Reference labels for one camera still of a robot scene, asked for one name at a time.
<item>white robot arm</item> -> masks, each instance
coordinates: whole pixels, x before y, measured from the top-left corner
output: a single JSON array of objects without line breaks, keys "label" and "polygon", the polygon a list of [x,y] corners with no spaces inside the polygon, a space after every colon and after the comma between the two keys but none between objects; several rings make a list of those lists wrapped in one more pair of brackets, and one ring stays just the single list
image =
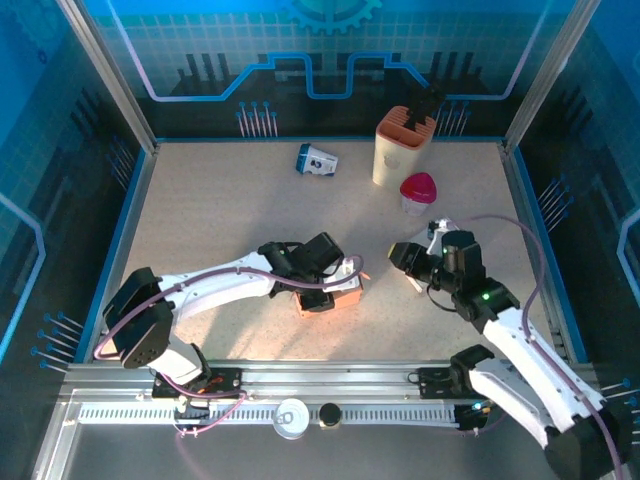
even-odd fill
[{"label": "white robot arm", "polygon": [[301,308],[334,307],[334,292],[359,287],[360,269],[322,233],[306,244],[270,242],[224,265],[193,273],[156,277],[150,268],[133,272],[104,311],[108,335],[125,368],[147,366],[178,385],[207,385],[209,366],[196,345],[172,333],[193,315],[242,298],[299,294]]},{"label": "white robot arm", "polygon": [[[511,365],[481,345],[451,357],[450,374],[459,391],[490,399],[544,449],[561,478],[599,478],[612,470],[607,436],[623,461],[631,450],[631,412],[610,405],[571,370],[544,338],[523,321],[518,300],[487,277],[471,232],[446,220],[432,222],[429,247],[398,243],[394,266],[433,290],[451,294],[456,312],[495,345]],[[595,416],[606,426],[605,433]]]}]

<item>glass panel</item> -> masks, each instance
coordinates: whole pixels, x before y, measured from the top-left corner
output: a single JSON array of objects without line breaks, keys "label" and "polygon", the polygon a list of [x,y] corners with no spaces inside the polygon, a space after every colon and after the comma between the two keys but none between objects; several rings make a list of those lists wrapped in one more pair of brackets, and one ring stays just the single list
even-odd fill
[{"label": "glass panel", "polygon": [[160,137],[373,135],[436,82],[436,134],[503,135],[570,0],[86,0]]},{"label": "glass panel", "polygon": [[602,2],[520,146],[552,192],[543,216],[587,354],[613,383],[639,373],[639,21],[637,2]]},{"label": "glass panel", "polygon": [[0,476],[9,479],[30,477],[139,146],[56,3],[0,3]]}]

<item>clear plastic cup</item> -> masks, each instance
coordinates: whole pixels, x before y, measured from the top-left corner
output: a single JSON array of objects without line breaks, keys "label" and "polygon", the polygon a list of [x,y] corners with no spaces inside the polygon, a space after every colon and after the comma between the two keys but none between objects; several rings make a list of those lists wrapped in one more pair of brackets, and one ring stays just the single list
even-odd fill
[{"label": "clear plastic cup", "polygon": [[412,217],[419,217],[436,201],[438,191],[431,175],[425,172],[408,177],[400,186],[402,210]]}]

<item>enclosure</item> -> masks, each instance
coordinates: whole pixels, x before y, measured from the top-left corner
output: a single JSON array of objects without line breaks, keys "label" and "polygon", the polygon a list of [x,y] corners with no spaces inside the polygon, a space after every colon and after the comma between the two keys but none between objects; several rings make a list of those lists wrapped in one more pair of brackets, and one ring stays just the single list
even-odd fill
[{"label": "enclosure", "polygon": [[[637,406],[637,2],[0,7],[3,479],[554,478],[511,419],[477,439],[391,420],[419,405],[400,373],[491,346],[387,258],[442,217],[474,232],[488,274],[522,303],[545,269],[531,323],[595,388],[628,379],[610,401]],[[397,190],[372,182],[374,137],[387,112],[433,85],[446,94],[427,112],[437,200],[409,217]],[[339,158],[334,176],[296,171],[306,143]],[[512,225],[463,221],[482,214],[519,219],[544,258]],[[270,421],[235,418],[181,441],[148,398],[147,369],[94,360],[102,312],[134,270],[198,271],[321,232],[364,257],[357,305],[301,318],[283,293],[199,313],[175,332],[246,369],[267,392],[257,396],[324,385],[309,398],[351,405],[352,425],[287,442]],[[341,385],[314,376],[352,371]],[[268,393],[265,378],[280,390]],[[358,389],[381,415],[390,409],[388,422],[367,423]],[[139,411],[160,418],[134,420]],[[629,478],[636,463],[637,447]]]}]

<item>black knob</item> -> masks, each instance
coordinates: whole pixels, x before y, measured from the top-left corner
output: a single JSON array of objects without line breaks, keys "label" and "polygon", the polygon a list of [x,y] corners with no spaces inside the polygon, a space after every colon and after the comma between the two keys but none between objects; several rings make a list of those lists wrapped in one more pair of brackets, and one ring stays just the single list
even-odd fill
[{"label": "black knob", "polygon": [[320,407],[320,426],[335,427],[340,423],[342,410],[335,403],[325,403]]}]

